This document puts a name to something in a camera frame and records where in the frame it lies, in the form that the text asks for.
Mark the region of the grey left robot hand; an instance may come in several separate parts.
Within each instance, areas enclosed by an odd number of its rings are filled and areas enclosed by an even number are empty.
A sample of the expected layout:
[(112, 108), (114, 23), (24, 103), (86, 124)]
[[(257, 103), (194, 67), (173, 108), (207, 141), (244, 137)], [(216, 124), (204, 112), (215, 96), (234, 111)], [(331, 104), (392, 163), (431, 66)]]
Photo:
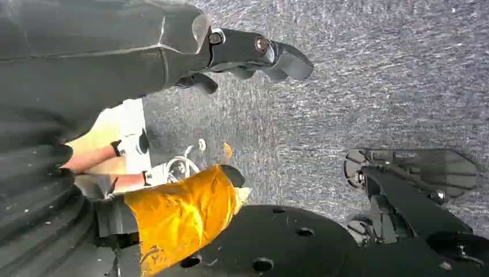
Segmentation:
[(62, 165), (99, 113), (209, 72), (304, 80), (313, 64), (178, 1), (1, 2), (1, 275), (117, 276), (135, 246), (123, 197), (84, 195)]

